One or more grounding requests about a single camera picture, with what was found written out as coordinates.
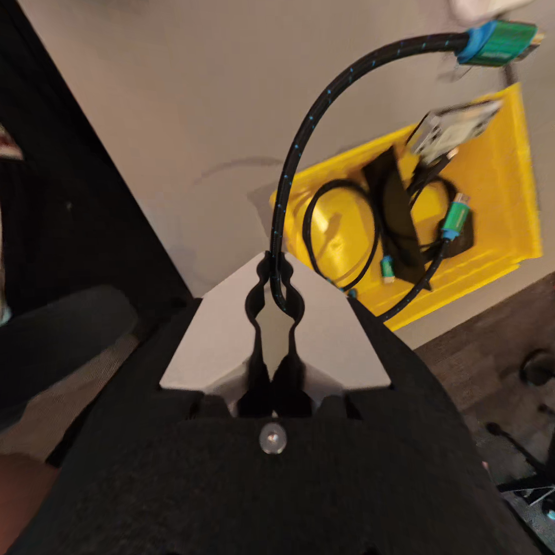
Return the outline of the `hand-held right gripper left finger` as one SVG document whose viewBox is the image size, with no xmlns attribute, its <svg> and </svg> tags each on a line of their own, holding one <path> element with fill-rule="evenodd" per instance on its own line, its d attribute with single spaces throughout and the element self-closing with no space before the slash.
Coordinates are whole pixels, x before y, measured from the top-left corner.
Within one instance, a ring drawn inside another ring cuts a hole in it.
<svg viewBox="0 0 555 555">
<path fill-rule="evenodd" d="M 256 321 L 265 306 L 268 258 L 268 252 L 256 255 L 201 298 L 160 388 L 221 397 L 233 415 L 271 412 L 271 382 Z"/>
</svg>

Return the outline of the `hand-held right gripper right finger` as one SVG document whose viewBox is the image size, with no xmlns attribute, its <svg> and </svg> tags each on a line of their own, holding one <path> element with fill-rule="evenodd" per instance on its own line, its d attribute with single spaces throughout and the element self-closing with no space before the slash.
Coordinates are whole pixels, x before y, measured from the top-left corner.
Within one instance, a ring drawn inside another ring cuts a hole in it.
<svg viewBox="0 0 555 555">
<path fill-rule="evenodd" d="M 271 382 L 273 415 L 310 416 L 327 397 L 390 387 L 350 298 L 291 254 L 281 269 L 291 328 Z"/>
</svg>

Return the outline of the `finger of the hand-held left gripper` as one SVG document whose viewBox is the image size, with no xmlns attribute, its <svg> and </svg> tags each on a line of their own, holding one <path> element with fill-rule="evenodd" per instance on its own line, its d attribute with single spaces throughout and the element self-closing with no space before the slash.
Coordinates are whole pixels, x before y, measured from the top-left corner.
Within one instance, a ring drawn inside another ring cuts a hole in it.
<svg viewBox="0 0 555 555">
<path fill-rule="evenodd" d="M 458 22 L 481 24 L 531 3 L 532 1 L 449 1 L 448 6 Z"/>
</svg>

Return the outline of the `black silver video switch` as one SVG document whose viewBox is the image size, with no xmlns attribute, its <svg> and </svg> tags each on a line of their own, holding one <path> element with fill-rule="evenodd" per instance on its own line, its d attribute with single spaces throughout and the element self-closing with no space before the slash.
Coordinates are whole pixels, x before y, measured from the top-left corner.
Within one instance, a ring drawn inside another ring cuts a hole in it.
<svg viewBox="0 0 555 555">
<path fill-rule="evenodd" d="M 421 163 L 431 165 L 480 136 L 503 104 L 503 100 L 494 99 L 432 110 L 413 129 L 405 146 Z"/>
</svg>

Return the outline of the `yellow plastic bin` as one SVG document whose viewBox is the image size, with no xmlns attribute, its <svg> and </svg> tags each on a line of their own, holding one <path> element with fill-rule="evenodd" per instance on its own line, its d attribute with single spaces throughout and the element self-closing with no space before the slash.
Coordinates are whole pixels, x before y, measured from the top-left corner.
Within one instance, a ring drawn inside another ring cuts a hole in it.
<svg viewBox="0 0 555 555">
<path fill-rule="evenodd" d="M 516 270 L 523 260 L 542 256 L 541 228 L 530 143 L 522 99 L 516 83 L 480 101 L 502 101 L 486 131 L 463 144 L 441 175 L 469 196 L 475 243 L 467 252 L 441 263 L 432 291 L 392 318 L 392 331 L 415 322 Z M 283 246 L 311 267 L 302 240 L 302 219 L 314 193 L 333 179 L 361 180 L 361 169 L 390 147 L 399 155 L 399 171 L 408 185 L 417 157 L 404 153 L 413 126 L 383 135 L 297 173 L 285 216 Z M 319 200 L 311 228 L 317 262 L 323 273 L 344 287 L 371 252 L 373 221 L 369 207 L 355 193 L 332 191 Z"/>
</svg>

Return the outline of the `black bin divider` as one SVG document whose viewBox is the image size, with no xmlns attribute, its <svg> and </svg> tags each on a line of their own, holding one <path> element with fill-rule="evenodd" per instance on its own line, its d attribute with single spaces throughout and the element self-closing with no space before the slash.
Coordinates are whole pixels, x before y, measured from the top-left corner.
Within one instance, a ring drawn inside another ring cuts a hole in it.
<svg viewBox="0 0 555 555">
<path fill-rule="evenodd" d="M 372 209 L 378 216 L 381 258 L 389 256 L 395 278 L 416 285 L 426 263 L 410 209 L 410 197 L 399 172 L 396 150 L 390 147 L 362 168 Z"/>
</svg>

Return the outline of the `black office chair base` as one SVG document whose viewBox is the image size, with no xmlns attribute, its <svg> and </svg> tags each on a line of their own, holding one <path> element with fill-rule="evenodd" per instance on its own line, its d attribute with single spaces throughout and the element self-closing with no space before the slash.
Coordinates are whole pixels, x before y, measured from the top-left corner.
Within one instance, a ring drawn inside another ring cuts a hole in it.
<svg viewBox="0 0 555 555">
<path fill-rule="evenodd" d="M 534 387 L 544 386 L 554 380 L 554 355 L 542 349 L 531 352 L 520 366 L 519 378 L 525 385 Z M 524 461 L 534 472 L 529 477 L 498 485 L 499 493 L 515 494 L 528 506 L 539 506 L 543 515 L 554 522 L 554 436 L 552 436 L 547 460 L 540 462 L 499 424 L 489 422 L 486 430 L 493 436 L 506 439 L 524 457 Z"/>
</svg>

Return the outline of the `person's dark clothing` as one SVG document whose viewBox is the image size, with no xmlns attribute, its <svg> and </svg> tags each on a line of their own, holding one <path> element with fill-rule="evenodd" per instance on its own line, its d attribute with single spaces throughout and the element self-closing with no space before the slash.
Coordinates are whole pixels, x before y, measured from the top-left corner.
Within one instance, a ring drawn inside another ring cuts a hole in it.
<svg viewBox="0 0 555 555">
<path fill-rule="evenodd" d="M 22 7 L 1 1 L 1 456 L 65 451 L 191 300 Z"/>
</svg>

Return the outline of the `person's bare leg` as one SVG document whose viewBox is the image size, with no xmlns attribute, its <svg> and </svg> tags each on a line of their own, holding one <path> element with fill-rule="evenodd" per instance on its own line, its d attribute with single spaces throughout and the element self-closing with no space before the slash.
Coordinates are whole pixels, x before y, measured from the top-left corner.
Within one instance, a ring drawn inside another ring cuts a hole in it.
<svg viewBox="0 0 555 555">
<path fill-rule="evenodd" d="M 1 554 L 37 513 L 58 469 L 22 454 L 1 455 Z"/>
</svg>

